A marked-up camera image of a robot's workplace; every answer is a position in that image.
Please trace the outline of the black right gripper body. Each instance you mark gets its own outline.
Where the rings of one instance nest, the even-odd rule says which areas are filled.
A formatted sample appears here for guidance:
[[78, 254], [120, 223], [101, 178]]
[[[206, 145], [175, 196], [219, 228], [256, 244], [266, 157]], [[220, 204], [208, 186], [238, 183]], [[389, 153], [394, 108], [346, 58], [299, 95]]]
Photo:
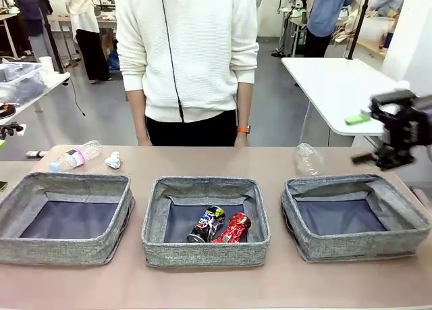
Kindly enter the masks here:
[[375, 95], [371, 117], [383, 124], [382, 145], [373, 153], [380, 170], [393, 170], [415, 162], [411, 148], [426, 145], [426, 97], [410, 90]]

